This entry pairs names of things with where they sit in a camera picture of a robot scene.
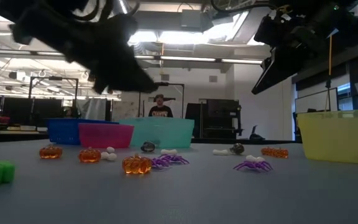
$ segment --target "person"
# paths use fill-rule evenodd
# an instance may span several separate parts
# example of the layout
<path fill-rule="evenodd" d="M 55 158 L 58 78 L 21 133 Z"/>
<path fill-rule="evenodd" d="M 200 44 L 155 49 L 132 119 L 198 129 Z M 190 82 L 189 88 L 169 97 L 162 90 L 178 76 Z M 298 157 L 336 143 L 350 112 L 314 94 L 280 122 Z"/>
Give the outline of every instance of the person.
<path fill-rule="evenodd" d="M 173 117 L 171 108 L 164 105 L 164 95 L 158 94 L 155 96 L 155 102 L 157 105 L 150 109 L 149 116 Z"/>

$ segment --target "gray table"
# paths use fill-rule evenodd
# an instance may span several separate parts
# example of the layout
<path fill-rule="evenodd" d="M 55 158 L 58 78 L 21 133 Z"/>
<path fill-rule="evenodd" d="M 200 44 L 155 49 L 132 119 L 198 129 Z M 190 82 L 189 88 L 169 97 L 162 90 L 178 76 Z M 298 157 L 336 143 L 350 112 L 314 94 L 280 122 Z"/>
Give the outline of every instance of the gray table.
<path fill-rule="evenodd" d="M 358 165 L 309 161 L 299 144 L 281 145 L 289 159 L 266 157 L 270 173 L 232 170 L 244 156 L 212 155 L 228 145 L 193 144 L 180 150 L 190 165 L 126 176 L 121 160 L 135 149 L 80 164 L 73 146 L 40 160 L 47 143 L 0 143 L 0 159 L 17 167 L 0 185 L 0 223 L 358 223 Z M 261 147 L 246 150 L 259 156 Z"/>

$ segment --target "plastic spider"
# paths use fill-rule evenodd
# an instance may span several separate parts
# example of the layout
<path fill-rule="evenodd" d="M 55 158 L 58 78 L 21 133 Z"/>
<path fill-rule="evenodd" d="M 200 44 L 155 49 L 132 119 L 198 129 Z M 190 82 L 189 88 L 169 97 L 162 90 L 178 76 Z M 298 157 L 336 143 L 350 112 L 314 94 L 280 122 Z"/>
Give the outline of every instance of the plastic spider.
<path fill-rule="evenodd" d="M 152 159 L 152 167 L 155 169 L 162 169 L 164 167 L 169 167 L 170 163 L 161 158 Z"/>
<path fill-rule="evenodd" d="M 263 157 L 255 158 L 254 156 L 247 156 L 246 160 L 235 167 L 233 169 L 240 170 L 243 167 L 247 167 L 252 170 L 262 169 L 266 172 L 271 171 L 273 167 L 265 161 Z"/>
<path fill-rule="evenodd" d="M 181 164 L 189 164 L 190 162 L 184 159 L 182 156 L 178 155 L 168 155 L 164 154 L 159 156 L 158 158 L 161 158 L 162 160 L 166 161 L 167 163 L 181 163 Z"/>

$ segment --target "ceiling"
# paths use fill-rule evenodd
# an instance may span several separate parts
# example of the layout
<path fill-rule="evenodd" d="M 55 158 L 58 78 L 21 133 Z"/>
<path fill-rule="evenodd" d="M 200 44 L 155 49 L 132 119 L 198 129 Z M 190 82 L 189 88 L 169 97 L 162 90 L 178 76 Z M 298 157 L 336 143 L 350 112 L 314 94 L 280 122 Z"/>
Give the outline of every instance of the ceiling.
<path fill-rule="evenodd" d="M 93 10 L 96 0 L 91 0 L 84 10 L 84 12 L 76 12 L 77 14 L 87 14 Z M 217 3 L 223 7 L 227 6 L 227 3 L 239 4 L 243 1 L 217 1 Z M 133 1 L 128 1 L 130 6 L 134 5 Z M 195 9 L 202 10 L 208 13 L 211 10 L 208 0 L 189 0 L 183 4 L 180 0 L 147 0 L 142 1 L 139 12 L 135 15 L 138 18 L 139 27 L 143 27 L 143 30 L 154 30 L 157 34 L 161 34 L 163 30 L 178 30 L 180 26 L 181 10 L 182 9 Z M 231 40 L 225 42 L 209 42 L 203 44 L 164 44 L 163 54 L 166 56 L 190 56 L 190 57 L 213 57 L 213 58 L 248 58 L 248 59 L 261 59 L 269 56 L 268 46 L 252 46 L 247 45 L 248 41 L 256 33 L 259 23 L 263 16 L 269 13 L 269 9 L 253 9 L 249 13 L 244 21 L 238 25 L 236 33 Z M 34 39 L 30 45 L 22 45 L 15 43 L 10 36 L 8 25 L 10 21 L 0 17 L 0 49 L 4 50 L 31 50 L 31 51 L 54 51 L 49 46 Z M 160 54 L 161 52 L 146 51 L 146 54 Z M 141 62 L 143 67 L 159 67 L 159 62 Z M 215 68 L 221 69 L 222 72 L 226 72 L 229 68 L 228 65 L 221 63 L 206 63 L 206 62 L 181 62 L 181 61 L 165 61 L 164 67 L 171 68 Z M 15 84 L 23 85 L 23 83 L 17 80 L 8 78 L 10 71 L 23 70 L 27 74 L 34 72 L 37 74 L 41 70 L 46 71 L 49 75 L 57 75 L 70 78 L 79 78 L 80 86 L 84 89 L 83 94 L 87 94 L 86 90 L 92 85 L 88 83 L 84 77 L 84 71 L 86 70 L 77 63 L 66 63 L 63 60 L 42 60 L 42 59 L 27 59 L 27 58 L 0 58 L 0 91 L 6 91 L 3 85 Z M 72 83 L 64 81 L 63 83 L 55 83 L 50 80 L 46 80 L 50 85 L 63 85 L 71 86 Z M 15 87 L 19 92 L 28 91 L 27 88 L 20 86 Z M 66 89 L 70 93 L 73 93 L 72 89 Z M 35 94 L 46 94 L 45 87 L 35 88 Z"/>

